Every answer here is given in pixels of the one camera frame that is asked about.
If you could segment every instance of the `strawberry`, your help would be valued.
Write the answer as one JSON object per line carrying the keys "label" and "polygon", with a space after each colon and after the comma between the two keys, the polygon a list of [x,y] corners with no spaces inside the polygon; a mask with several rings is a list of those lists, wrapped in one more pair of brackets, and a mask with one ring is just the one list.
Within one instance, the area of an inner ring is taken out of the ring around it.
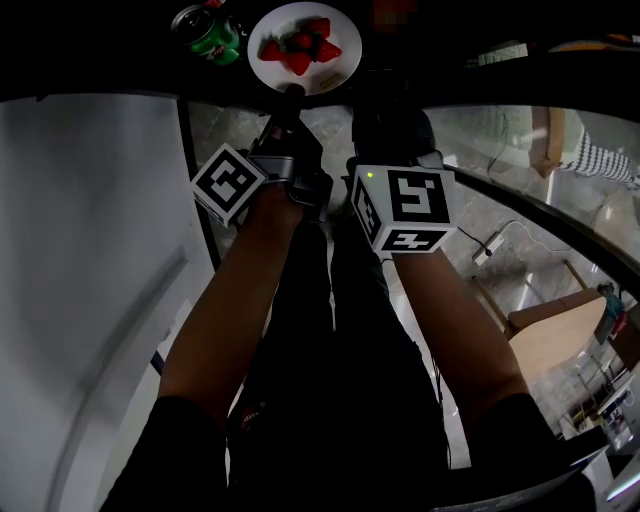
{"label": "strawberry", "polygon": [[309,32],[320,34],[323,39],[327,39],[331,35],[331,21],[329,21],[329,18],[311,20],[304,28]]}
{"label": "strawberry", "polygon": [[320,41],[316,50],[316,60],[318,62],[329,62],[339,57],[340,54],[342,54],[342,50],[336,45],[331,44],[329,41]]}
{"label": "strawberry", "polygon": [[280,51],[280,45],[274,39],[265,44],[260,53],[262,60],[282,60],[283,58],[284,54]]}
{"label": "strawberry", "polygon": [[308,32],[298,32],[291,36],[289,42],[298,48],[306,50],[307,48],[311,48],[311,45],[313,44],[313,37]]}
{"label": "strawberry", "polygon": [[307,52],[292,52],[284,55],[284,60],[296,75],[302,76],[311,64],[311,57]]}

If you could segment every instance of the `green can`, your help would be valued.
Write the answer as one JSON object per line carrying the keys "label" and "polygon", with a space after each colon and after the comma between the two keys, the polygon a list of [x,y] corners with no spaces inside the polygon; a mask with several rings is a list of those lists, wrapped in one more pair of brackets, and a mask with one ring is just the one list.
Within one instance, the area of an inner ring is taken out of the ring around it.
{"label": "green can", "polygon": [[240,57],[240,36],[229,20],[216,17],[204,5],[192,5],[181,11],[171,23],[171,32],[179,44],[219,66]]}

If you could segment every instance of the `forearm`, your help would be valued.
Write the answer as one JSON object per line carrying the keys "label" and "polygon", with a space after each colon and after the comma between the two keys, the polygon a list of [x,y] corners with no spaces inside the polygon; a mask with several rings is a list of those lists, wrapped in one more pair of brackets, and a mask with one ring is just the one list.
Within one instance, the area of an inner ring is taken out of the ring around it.
{"label": "forearm", "polygon": [[527,392],[506,338],[442,251],[398,254],[394,262],[465,423],[501,398]]}
{"label": "forearm", "polygon": [[292,234],[293,228],[274,232],[259,220],[240,230],[171,349],[160,396],[189,398],[224,428],[260,340]]}

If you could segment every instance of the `white plate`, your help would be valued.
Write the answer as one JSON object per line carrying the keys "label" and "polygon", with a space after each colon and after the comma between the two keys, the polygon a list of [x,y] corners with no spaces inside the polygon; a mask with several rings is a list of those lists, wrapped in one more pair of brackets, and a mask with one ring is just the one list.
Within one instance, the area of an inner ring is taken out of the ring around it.
{"label": "white plate", "polygon": [[[267,41],[293,34],[313,18],[331,20],[328,41],[342,50],[340,57],[324,63],[311,62],[302,76],[284,62],[260,60],[260,51]],[[354,73],[362,57],[362,39],[353,22],[337,9],[316,2],[297,2],[278,7],[260,20],[249,37],[247,54],[253,72],[272,89],[284,92],[289,84],[300,84],[312,96],[335,89]]]}

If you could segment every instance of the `chair leg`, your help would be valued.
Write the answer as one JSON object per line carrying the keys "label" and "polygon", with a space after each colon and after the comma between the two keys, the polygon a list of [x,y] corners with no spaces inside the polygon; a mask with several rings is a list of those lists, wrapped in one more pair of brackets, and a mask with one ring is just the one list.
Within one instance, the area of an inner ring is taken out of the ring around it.
{"label": "chair leg", "polygon": [[583,290],[586,290],[587,288],[589,288],[587,286],[587,283],[585,283],[582,280],[582,278],[580,277],[580,274],[578,274],[578,271],[575,268],[573,268],[573,265],[571,264],[571,262],[569,260],[564,260],[564,264],[569,269],[569,272],[571,272],[571,274],[573,274],[573,277],[576,278],[576,281],[578,281],[578,284],[582,287]]}
{"label": "chair leg", "polygon": [[484,288],[484,286],[480,284],[480,281],[478,281],[475,276],[471,278],[471,282],[478,289],[478,291],[480,292],[480,295],[484,297],[484,300],[487,301],[487,304],[489,304],[489,307],[495,313],[496,317],[498,317],[498,320],[504,327],[504,333],[507,336],[507,338],[511,338],[511,335],[513,334],[513,329],[511,327],[511,324],[509,323],[509,320],[507,319],[507,317],[504,316],[504,313],[500,310],[500,307],[498,306],[496,301],[493,300],[493,297]]}

